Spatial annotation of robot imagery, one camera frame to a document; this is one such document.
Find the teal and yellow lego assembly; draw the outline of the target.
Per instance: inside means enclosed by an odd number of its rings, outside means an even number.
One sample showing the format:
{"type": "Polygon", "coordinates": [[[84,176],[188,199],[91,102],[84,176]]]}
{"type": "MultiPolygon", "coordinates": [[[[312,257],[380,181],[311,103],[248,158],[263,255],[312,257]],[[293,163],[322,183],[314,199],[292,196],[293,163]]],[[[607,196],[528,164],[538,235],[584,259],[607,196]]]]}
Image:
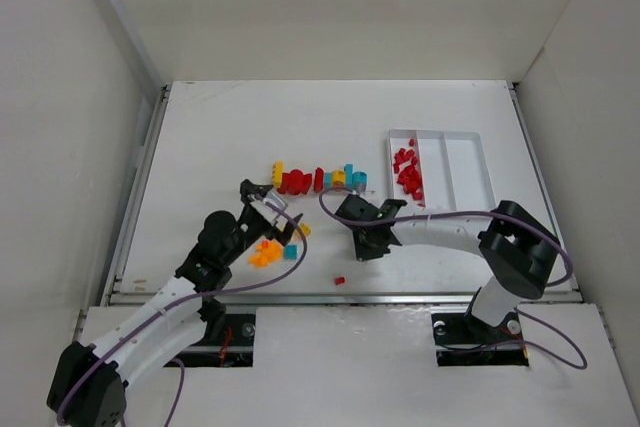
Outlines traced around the teal and yellow lego assembly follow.
{"type": "Polygon", "coordinates": [[[353,164],[345,164],[342,169],[324,172],[319,177],[320,189],[329,187],[352,189],[356,184],[368,185],[368,174],[362,170],[356,170],[353,164]]]}

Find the yellow 2x2 lego brick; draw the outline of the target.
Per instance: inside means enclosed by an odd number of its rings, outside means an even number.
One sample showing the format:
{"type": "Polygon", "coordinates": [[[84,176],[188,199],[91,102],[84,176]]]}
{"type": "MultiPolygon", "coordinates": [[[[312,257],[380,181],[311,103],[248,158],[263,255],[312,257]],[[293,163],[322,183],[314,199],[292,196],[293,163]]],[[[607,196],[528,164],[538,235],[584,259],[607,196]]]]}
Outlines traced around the yellow 2x2 lego brick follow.
{"type": "Polygon", "coordinates": [[[311,229],[304,223],[299,225],[300,230],[304,234],[305,237],[308,237],[311,234],[311,229]]]}

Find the orange lego pile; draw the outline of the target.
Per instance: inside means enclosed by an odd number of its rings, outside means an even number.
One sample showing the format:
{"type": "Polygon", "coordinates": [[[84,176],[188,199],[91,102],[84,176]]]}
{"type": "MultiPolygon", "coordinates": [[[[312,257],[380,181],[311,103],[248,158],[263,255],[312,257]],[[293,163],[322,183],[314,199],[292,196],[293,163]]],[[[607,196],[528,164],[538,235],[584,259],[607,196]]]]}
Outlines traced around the orange lego pile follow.
{"type": "Polygon", "coordinates": [[[277,241],[264,240],[257,246],[248,263],[255,268],[264,268],[282,258],[283,247],[277,241]]]}

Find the white sorting tray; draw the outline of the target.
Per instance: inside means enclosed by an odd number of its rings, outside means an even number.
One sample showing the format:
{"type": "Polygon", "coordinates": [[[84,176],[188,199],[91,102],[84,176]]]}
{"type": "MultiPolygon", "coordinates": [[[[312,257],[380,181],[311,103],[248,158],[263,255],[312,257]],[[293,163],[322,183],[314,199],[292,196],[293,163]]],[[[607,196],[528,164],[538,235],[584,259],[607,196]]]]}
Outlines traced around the white sorting tray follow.
{"type": "Polygon", "coordinates": [[[426,198],[424,208],[458,211],[491,210],[497,206],[481,137],[476,132],[390,130],[388,184],[392,198],[405,200],[393,185],[392,149],[398,147],[402,139],[411,137],[418,144],[426,198]]]}

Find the teal 2x2 lego brick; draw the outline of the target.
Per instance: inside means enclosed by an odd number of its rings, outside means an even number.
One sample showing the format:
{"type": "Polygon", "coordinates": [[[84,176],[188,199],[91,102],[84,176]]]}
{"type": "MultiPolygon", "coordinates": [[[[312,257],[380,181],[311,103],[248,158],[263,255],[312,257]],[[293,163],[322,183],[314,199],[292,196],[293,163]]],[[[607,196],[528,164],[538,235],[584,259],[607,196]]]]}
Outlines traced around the teal 2x2 lego brick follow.
{"type": "Polygon", "coordinates": [[[295,244],[289,244],[283,249],[283,258],[285,260],[297,260],[298,259],[298,246],[295,244]]]}

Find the red legos in tray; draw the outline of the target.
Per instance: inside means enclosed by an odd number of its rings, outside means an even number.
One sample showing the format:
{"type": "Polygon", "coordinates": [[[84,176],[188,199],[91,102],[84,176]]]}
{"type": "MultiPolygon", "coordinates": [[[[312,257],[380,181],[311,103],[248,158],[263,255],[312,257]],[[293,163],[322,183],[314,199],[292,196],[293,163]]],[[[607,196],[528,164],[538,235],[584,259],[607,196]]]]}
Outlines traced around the red legos in tray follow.
{"type": "Polygon", "coordinates": [[[424,208],[426,198],[417,140],[402,139],[392,154],[393,185],[405,200],[424,208]]]}

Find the red rounded lego assembly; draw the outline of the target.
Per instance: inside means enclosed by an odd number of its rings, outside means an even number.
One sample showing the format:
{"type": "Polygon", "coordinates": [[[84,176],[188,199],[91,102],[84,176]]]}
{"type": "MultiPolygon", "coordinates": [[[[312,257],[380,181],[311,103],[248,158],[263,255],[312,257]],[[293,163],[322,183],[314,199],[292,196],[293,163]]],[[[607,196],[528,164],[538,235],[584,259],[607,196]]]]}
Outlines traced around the red rounded lego assembly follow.
{"type": "Polygon", "coordinates": [[[277,192],[286,195],[307,195],[319,193],[324,188],[325,171],[316,168],[314,172],[305,173],[299,169],[293,169],[282,174],[277,192]]]}

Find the yellow 2x4 lego brick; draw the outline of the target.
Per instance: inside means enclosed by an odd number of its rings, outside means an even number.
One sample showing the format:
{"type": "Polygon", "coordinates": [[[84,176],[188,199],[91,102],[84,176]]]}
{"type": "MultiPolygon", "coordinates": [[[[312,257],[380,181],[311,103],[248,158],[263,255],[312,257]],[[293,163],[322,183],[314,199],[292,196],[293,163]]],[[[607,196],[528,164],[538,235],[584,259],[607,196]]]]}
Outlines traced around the yellow 2x4 lego brick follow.
{"type": "Polygon", "coordinates": [[[276,161],[272,165],[271,183],[275,188],[279,188],[283,180],[283,163],[276,161]]]}

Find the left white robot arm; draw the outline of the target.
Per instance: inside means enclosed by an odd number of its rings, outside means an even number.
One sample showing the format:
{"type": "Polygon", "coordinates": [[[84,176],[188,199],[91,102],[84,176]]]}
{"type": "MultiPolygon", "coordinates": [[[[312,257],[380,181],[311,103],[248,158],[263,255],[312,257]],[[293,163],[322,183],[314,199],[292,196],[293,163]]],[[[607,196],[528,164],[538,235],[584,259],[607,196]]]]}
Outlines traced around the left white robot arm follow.
{"type": "Polygon", "coordinates": [[[209,214],[175,274],[133,316],[89,345],[74,341],[62,351],[46,399],[58,425],[117,425],[129,388],[221,327],[226,307],[215,297],[232,264],[260,238],[286,245],[298,231],[298,217],[278,227],[287,204],[273,186],[243,180],[239,193],[240,215],[209,214]]]}

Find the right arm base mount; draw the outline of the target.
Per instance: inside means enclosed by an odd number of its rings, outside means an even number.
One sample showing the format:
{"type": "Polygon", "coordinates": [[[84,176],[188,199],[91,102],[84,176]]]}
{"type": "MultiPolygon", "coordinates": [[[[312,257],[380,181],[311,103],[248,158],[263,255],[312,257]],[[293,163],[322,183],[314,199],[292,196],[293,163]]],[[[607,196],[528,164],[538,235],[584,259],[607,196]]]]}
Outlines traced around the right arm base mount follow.
{"type": "Polygon", "coordinates": [[[462,312],[431,314],[439,367],[528,367],[526,348],[520,344],[522,327],[516,313],[509,313],[491,327],[462,312]]]}

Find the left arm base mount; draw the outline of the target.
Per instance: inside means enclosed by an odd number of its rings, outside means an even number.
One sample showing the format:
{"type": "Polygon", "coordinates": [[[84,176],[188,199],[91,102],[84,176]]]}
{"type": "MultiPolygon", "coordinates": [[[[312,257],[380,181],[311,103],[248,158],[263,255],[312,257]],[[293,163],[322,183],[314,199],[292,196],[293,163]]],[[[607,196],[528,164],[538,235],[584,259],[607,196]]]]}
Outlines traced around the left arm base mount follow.
{"type": "Polygon", "coordinates": [[[204,337],[175,356],[187,368],[249,368],[253,366],[256,309],[228,307],[207,324],[204,337]]]}

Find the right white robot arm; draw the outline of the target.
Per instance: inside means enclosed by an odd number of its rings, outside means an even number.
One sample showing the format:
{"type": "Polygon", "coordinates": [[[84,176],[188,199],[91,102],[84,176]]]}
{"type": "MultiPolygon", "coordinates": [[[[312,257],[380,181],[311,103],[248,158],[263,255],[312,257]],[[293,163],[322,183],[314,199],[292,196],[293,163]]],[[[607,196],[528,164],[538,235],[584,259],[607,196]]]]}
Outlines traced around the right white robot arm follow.
{"type": "Polygon", "coordinates": [[[404,200],[379,207],[349,194],[333,214],[353,233],[356,258],[375,260],[393,246],[427,245],[478,256],[492,276],[467,315],[498,327],[524,300],[540,299],[559,255],[558,239],[516,202],[490,211],[416,212],[404,216],[404,200]]]}

